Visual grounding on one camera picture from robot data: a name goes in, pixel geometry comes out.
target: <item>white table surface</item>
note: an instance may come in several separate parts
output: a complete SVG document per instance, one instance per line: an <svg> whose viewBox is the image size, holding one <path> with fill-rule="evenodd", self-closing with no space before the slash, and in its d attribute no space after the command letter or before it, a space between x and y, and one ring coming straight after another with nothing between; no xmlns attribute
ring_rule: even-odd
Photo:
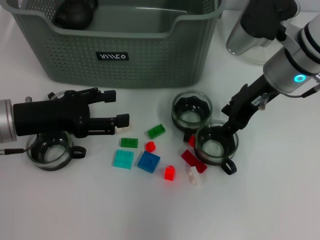
<svg viewBox="0 0 320 240"><path fill-rule="evenodd" d="M226 39L239 12L225 11L217 24L202 80L188 89L205 92L213 118L241 87L262 75L262 66L230 55ZM302 27L316 13L301 13ZM0 8L0 99L88 87L50 80L11 15ZM308 82L298 94L314 86ZM320 94L277 97L239 132L233 158L238 172L209 167L203 186L188 180L180 154L188 148L171 121L171 102L181 89L117 89L116 103L97 103L94 117L129 113L133 131L75 139L87 157L55 172L37 168L25 154L0 157L0 240L315 240L320 239ZM148 141L145 132L162 123L155 139L161 156L155 174L136 166L112 166L121 137L139 139L134 161ZM24 147L27 137L2 144ZM174 165L174 182L163 179Z"/></svg>

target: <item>perforated basket wall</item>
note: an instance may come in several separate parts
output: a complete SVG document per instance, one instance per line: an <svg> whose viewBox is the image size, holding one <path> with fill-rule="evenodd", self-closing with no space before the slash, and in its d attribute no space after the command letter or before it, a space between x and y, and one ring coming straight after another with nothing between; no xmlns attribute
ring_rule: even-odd
<svg viewBox="0 0 320 240"><path fill-rule="evenodd" d="M61 0L28 0L24 9L17 9L13 1L0 4L12 12L50 78L113 88L171 88L198 82L223 8L217 8L218 0L195 0L199 14L178 16L168 32L125 33L54 26ZM129 60L99 61L96 52L127 52Z"/></svg>

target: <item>blue lego brick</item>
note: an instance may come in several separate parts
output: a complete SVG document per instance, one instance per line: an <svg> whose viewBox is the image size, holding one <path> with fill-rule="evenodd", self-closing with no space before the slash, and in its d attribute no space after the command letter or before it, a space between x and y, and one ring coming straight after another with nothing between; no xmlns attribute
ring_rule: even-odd
<svg viewBox="0 0 320 240"><path fill-rule="evenodd" d="M140 158L140 161L138 162L138 168L153 174L159 161L160 161L159 156L154 155L150 152L144 151L142 157Z"/></svg>
<svg viewBox="0 0 320 240"><path fill-rule="evenodd" d="M114 158L113 166L122 169L131 169L134 160L134 153L132 151L117 150Z"/></svg>

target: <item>gray plastic basket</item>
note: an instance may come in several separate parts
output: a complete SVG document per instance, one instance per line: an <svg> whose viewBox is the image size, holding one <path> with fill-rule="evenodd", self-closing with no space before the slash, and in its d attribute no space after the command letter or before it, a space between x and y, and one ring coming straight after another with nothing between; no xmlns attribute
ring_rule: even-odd
<svg viewBox="0 0 320 240"><path fill-rule="evenodd" d="M99 0L86 30L52 21L62 0L0 0L47 75L57 82L112 88L172 88L197 83L221 0ZM114 53L98 60L97 53Z"/></svg>

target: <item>red lego brick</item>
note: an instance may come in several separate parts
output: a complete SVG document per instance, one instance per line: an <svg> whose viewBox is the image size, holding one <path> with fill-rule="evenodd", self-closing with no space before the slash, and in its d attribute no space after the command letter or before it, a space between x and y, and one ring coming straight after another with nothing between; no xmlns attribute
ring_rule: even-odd
<svg viewBox="0 0 320 240"><path fill-rule="evenodd" d="M207 166L202 162L199 161L189 150L186 150L181 157L189 164L191 167L196 167L198 173L202 174L206 169Z"/></svg>
<svg viewBox="0 0 320 240"><path fill-rule="evenodd" d="M189 145L191 146L191 147L195 147L195 145L196 145L196 136L191 136L190 137L190 139L189 139Z"/></svg>
<svg viewBox="0 0 320 240"><path fill-rule="evenodd" d="M149 153L152 153L154 150L156 150L156 145L153 141L148 142L145 145L145 150Z"/></svg>
<svg viewBox="0 0 320 240"><path fill-rule="evenodd" d="M202 174L208 167L202 161L200 161L196 166L198 173Z"/></svg>
<svg viewBox="0 0 320 240"><path fill-rule="evenodd" d="M176 173L176 170L174 166L171 166L171 165L167 166L164 172L164 179L173 181L175 178L175 173Z"/></svg>

